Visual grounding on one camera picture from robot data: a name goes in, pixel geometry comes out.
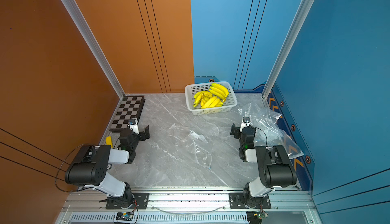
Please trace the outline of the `zip-top bag with label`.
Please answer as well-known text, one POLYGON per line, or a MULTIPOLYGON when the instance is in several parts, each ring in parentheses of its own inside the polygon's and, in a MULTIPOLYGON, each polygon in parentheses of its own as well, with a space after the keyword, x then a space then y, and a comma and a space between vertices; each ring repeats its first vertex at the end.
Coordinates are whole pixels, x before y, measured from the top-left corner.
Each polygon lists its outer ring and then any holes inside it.
POLYGON ((189 127, 173 124, 167 130, 166 139, 182 159, 211 169, 213 143, 208 141, 203 134, 189 127))

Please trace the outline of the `yellow banana bunch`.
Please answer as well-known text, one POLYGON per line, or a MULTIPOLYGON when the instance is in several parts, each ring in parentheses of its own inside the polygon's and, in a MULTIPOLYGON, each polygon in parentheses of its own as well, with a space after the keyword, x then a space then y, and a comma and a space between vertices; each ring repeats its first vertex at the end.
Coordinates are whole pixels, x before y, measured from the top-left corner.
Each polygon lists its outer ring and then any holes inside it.
POLYGON ((210 99, 205 99, 201 102, 201 108, 206 109, 206 108, 215 108, 215 107, 220 107, 222 106, 223 103, 221 99, 217 96, 213 96, 210 99))
POLYGON ((194 95, 193 107, 197 107, 205 97, 211 98, 212 94, 209 91, 200 91, 200 92, 196 93, 194 95))
POLYGON ((222 102, 225 102, 227 100, 227 97, 229 95, 229 90, 224 87, 223 85, 212 83, 209 92, 218 98, 222 100, 222 102))

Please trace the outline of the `zip-top bag blue zipper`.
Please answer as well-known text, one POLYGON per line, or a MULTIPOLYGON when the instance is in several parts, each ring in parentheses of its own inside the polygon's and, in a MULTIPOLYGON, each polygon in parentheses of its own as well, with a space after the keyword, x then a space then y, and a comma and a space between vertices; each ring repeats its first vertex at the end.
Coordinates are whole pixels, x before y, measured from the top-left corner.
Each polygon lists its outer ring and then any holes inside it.
POLYGON ((265 130, 265 132, 266 133, 261 132, 259 136, 256 136, 256 145, 267 147, 283 146, 291 160, 304 155, 301 148, 285 131, 279 130, 276 132, 265 130))

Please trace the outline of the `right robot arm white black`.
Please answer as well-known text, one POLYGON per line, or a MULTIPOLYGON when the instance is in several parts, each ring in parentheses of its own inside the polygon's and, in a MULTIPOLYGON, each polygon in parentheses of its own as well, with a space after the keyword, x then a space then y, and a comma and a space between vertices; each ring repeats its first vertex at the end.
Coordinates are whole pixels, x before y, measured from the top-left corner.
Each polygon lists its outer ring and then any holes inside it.
POLYGON ((243 194, 233 197, 232 208, 270 209, 268 194, 277 188, 297 183, 297 175, 292 163, 281 145, 255 146, 254 139, 258 128, 251 125, 232 125, 230 134, 239 140, 239 157, 243 162, 256 163, 258 177, 248 182, 243 194))

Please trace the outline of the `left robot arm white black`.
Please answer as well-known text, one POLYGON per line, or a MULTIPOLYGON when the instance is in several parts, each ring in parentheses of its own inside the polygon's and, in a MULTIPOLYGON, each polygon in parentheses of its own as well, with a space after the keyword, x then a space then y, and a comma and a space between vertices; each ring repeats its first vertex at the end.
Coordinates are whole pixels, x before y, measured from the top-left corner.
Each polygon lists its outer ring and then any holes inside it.
POLYGON ((132 193, 131 186, 108 173, 109 165, 132 164, 136 148, 150 138, 149 126, 138 133, 124 129, 120 133, 119 148, 110 145, 83 145, 65 174, 65 182, 104 193, 107 209, 145 209, 148 194, 132 193))

